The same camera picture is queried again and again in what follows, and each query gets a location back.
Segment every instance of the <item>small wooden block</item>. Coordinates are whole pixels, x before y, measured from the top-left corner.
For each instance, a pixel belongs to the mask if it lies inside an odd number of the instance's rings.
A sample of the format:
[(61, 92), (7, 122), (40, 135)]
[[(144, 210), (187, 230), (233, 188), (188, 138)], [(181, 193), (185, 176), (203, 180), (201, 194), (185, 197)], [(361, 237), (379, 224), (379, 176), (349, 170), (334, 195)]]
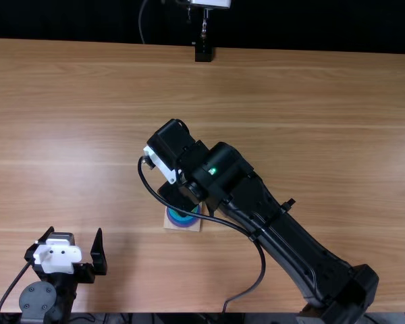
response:
[(189, 227), (178, 227), (174, 225), (167, 216), (167, 209), (165, 209), (165, 216), (163, 218), (163, 228), (167, 230), (179, 230), (179, 231), (190, 231), (190, 232), (199, 232), (200, 231), (201, 220), (198, 219), (195, 224)]

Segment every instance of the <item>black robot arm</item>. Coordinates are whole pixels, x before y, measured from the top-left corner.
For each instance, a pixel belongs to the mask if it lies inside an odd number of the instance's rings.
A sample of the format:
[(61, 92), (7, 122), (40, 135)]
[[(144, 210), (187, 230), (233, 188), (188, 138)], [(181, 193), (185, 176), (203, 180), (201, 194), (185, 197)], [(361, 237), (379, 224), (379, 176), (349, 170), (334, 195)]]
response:
[(377, 274), (368, 265), (351, 267), (320, 245), (288, 213), (294, 200), (279, 204), (252, 166), (232, 146), (209, 150), (172, 119), (147, 142), (146, 160), (167, 178), (159, 194), (191, 211), (204, 201), (250, 232), (283, 267), (308, 304), (302, 323), (355, 323), (373, 302)]
[(20, 296), (21, 324), (66, 324), (76, 298), (78, 284), (93, 284), (96, 275), (107, 274), (102, 230), (99, 228), (90, 251), (93, 263), (79, 263), (81, 252), (72, 233), (50, 227), (24, 258), (34, 263), (40, 281), (27, 286)]

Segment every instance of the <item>wire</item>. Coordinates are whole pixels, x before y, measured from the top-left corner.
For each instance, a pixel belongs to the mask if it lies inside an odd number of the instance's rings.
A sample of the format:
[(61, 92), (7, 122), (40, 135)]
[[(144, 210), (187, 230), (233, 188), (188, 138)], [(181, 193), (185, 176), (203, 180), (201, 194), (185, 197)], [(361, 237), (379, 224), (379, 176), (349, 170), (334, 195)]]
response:
[(144, 36), (142, 35), (142, 27), (141, 27), (141, 19), (142, 19), (142, 12), (144, 11), (144, 7), (146, 6), (148, 0), (142, 0), (140, 12), (138, 14), (138, 29), (140, 31), (140, 37), (142, 44), (145, 44)]
[(8, 287), (8, 289), (6, 290), (5, 294), (3, 295), (3, 297), (0, 300), (0, 311), (1, 311), (1, 307), (3, 306), (3, 304), (5, 303), (6, 298), (9, 296), (9, 294), (11, 293), (11, 291), (13, 290), (13, 288), (15, 287), (15, 285), (18, 283), (18, 281), (21, 279), (21, 277), (23, 276), (23, 274), (27, 271), (27, 269), (29, 268), (29, 266), (31, 266), (33, 263), (33, 260), (29, 260), (26, 265), (24, 265), (20, 271), (20, 273), (15, 277), (15, 279), (12, 281), (11, 285)]
[(201, 313), (196, 313), (201, 319), (204, 320), (205, 323), (207, 324), (213, 324), (213, 322), (211, 321), (211, 319), (206, 316), (205, 314), (201, 314)]
[(77, 317), (74, 317), (73, 319), (70, 319), (68, 321), (68, 323), (71, 323), (71, 322), (76, 321), (78, 319), (85, 319), (86, 321), (89, 321), (91, 323), (94, 323), (96, 321), (96, 317), (94, 317), (93, 314), (86, 313), (86, 315), (90, 316), (91, 318), (87, 318), (87, 317), (84, 317), (84, 316), (77, 316)]
[(363, 315), (364, 318), (370, 320), (373, 324), (379, 324), (376, 320), (374, 320), (372, 317), (370, 317), (368, 314)]
[[(146, 178), (144, 177), (144, 173), (142, 172), (142, 162), (144, 161), (144, 157), (140, 157), (140, 159), (138, 160), (138, 175), (140, 176), (141, 182), (144, 185), (144, 187), (146, 187), (147, 191), (156, 198), (157, 201), (159, 201), (162, 205), (172, 209), (173, 211), (176, 211), (178, 213), (182, 213), (191, 217), (195, 217), (195, 218), (199, 218), (199, 219), (205, 219), (207, 221), (214, 221), (215, 223), (219, 223), (225, 226), (228, 226), (242, 234), (244, 234), (247, 238), (249, 238), (250, 233), (248, 231), (246, 231), (243, 227), (240, 227), (230, 221), (226, 221), (224, 219), (220, 219), (220, 218), (216, 218), (214, 217), (214, 214), (212, 213), (213, 216), (206, 216), (206, 215), (202, 215), (202, 214), (198, 214), (198, 213), (193, 213), (191, 211), (185, 211), (183, 209), (177, 208), (171, 204), (169, 204), (165, 199), (163, 199), (161, 196), (159, 196), (150, 186), (150, 184), (147, 182)], [(265, 274), (265, 255), (264, 255), (264, 251), (261, 248), (261, 245), (259, 244), (259, 242), (257, 240), (252, 241), (252, 243), (255, 245), (256, 249), (258, 250), (259, 256), (261, 258), (261, 270), (259, 273), (258, 278), (256, 279), (256, 281), (253, 283), (253, 285), (251, 285), (248, 289), (244, 290), (243, 292), (240, 292), (239, 294), (228, 298), (225, 303), (223, 304), (223, 309), (222, 309), (222, 313), (224, 313), (227, 309), (228, 303), (236, 300), (240, 297), (243, 297), (244, 295), (249, 294), (250, 292), (252, 292), (253, 290), (255, 290), (255, 288), (258, 287), (258, 285), (262, 282), (263, 278), (264, 278), (264, 274)]]

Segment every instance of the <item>wood grain surface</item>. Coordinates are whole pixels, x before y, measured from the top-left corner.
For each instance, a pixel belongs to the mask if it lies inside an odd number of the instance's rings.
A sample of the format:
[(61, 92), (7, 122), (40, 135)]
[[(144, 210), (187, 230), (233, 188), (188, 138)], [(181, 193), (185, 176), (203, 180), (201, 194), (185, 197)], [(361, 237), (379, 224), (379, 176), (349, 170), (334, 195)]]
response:
[[(106, 277), (80, 285), (74, 311), (221, 310), (259, 257), (243, 235), (203, 222), (167, 232), (136, 162), (149, 136), (184, 120), (207, 146), (225, 141), (292, 215), (352, 265), (380, 277), (370, 311), (405, 311), (405, 55), (0, 40), (0, 297), (50, 226), (84, 260), (98, 227)], [(146, 171), (158, 188), (159, 170)], [(230, 311), (299, 311), (273, 260)], [(4, 311), (19, 311), (29, 270)]]

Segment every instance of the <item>blue object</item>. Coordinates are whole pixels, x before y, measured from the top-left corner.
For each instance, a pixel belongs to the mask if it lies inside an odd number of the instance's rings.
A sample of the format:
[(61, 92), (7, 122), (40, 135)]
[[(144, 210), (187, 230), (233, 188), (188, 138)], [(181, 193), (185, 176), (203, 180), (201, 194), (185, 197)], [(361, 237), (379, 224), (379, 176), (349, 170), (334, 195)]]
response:
[[(200, 213), (201, 212), (201, 206), (198, 205), (196, 206), (193, 210), (193, 213)], [(175, 226), (178, 227), (190, 227), (194, 225), (197, 221), (198, 218), (192, 217), (192, 216), (181, 216), (179, 213), (176, 211), (173, 211), (170, 208), (167, 208), (167, 216), (170, 222), (172, 222)]]

